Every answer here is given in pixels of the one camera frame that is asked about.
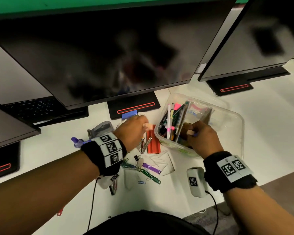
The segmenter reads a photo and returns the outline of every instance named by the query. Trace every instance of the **person's left arm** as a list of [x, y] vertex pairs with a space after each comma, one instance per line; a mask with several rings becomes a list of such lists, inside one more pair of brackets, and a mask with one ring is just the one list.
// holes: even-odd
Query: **person's left arm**
[[[147, 122], [135, 116], [114, 132], [128, 152], [141, 141]], [[100, 174], [79, 150], [1, 183], [0, 234], [34, 233]]]

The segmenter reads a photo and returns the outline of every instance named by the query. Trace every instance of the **green partition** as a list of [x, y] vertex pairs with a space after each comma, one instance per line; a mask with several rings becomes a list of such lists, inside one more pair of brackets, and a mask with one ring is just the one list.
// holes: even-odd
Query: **green partition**
[[139, 5], [148, 1], [163, 0], [0, 0], [0, 14], [12, 14], [31, 11], [50, 11], [66, 8], [82, 8], [96, 6], [116, 6], [129, 3]]

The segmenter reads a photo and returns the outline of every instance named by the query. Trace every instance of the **black wristband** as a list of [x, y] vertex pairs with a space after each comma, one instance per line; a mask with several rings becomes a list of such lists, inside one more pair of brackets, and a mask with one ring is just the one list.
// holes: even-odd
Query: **black wristband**
[[257, 180], [251, 175], [246, 175], [234, 182], [230, 182], [227, 176], [223, 173], [221, 168], [217, 165], [217, 162], [231, 156], [229, 152], [217, 152], [204, 160], [205, 165], [205, 181], [214, 190], [220, 190], [221, 193], [225, 193], [233, 188], [250, 189], [256, 186]]
[[[122, 158], [124, 158], [126, 156], [126, 148], [121, 140], [118, 139], [118, 142], [122, 147]], [[106, 167], [105, 157], [100, 149], [100, 146], [95, 141], [83, 144], [81, 150], [87, 155], [90, 161], [99, 168], [100, 175], [110, 176], [119, 172], [122, 161], [118, 161], [117, 163]]]

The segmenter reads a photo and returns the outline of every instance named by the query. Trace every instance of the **person's right arm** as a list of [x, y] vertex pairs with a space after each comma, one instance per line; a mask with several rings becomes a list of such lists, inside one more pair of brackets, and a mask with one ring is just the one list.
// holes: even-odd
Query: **person's right arm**
[[[217, 133], [203, 122], [193, 124], [196, 137], [188, 142], [203, 159], [224, 151]], [[294, 234], [294, 217], [270, 198], [259, 186], [252, 189], [230, 189], [224, 194], [234, 216], [249, 234], [282, 235]]]

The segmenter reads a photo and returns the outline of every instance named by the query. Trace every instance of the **pink sticky note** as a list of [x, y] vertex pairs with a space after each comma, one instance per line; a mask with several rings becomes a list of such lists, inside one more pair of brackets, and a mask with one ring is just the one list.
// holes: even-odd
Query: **pink sticky note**
[[174, 109], [173, 110], [177, 110], [178, 108], [180, 108], [181, 107], [181, 105], [180, 104], [178, 104], [178, 103], [175, 103], [175, 105], [174, 105]]

